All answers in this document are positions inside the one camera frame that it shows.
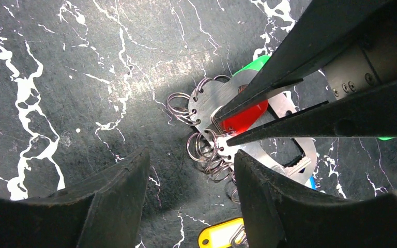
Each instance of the key tag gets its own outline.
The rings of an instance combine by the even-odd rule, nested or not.
[[[243,91],[247,87],[247,84],[238,87],[238,93]],[[231,136],[237,136],[246,132],[267,110],[267,100],[255,105],[237,115],[229,117],[224,120],[222,126],[226,133]]]
[[[198,236],[200,248],[238,247],[245,241],[246,233],[244,232],[244,220],[242,218],[205,228]]]

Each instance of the black marble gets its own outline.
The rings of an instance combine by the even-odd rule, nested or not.
[[[146,146],[151,170],[136,247],[195,247],[241,216],[208,182],[173,119],[170,93],[272,54],[307,7],[291,0],[0,0],[0,197],[46,196]],[[313,73],[299,109],[333,100]],[[288,154],[278,141],[279,154]],[[318,190],[368,199],[397,189],[397,139],[315,141]]]

